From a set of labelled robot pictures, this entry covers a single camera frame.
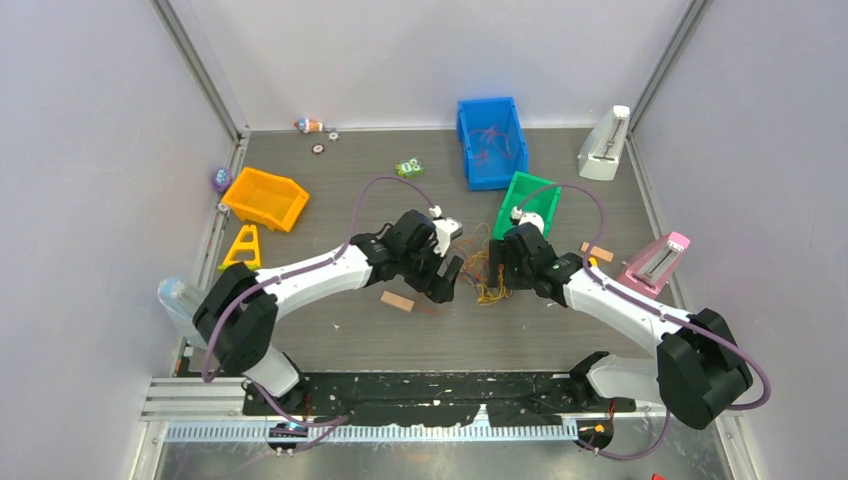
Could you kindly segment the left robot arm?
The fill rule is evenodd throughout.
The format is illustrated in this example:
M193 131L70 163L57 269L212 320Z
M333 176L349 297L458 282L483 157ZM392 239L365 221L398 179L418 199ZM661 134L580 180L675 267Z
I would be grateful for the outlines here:
M280 412L296 413L307 389L295 363L272 344L276 323L331 295L397 277L434 303L450 302L463 260L447 252L461 234L453 218L409 210L377 233L356 234L308 260L259 270L239 262L219 276L192 324L224 373L252 380Z

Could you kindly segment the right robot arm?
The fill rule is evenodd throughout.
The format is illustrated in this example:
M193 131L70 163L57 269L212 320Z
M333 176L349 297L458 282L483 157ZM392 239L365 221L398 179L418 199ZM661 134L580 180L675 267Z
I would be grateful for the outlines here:
M647 352L643 359L596 352L570 372L574 403L596 410L608 399L664 406L703 430L754 384L725 319L670 307L625 287L575 253L559 255L532 224L504 236L505 269L524 290L589 315Z

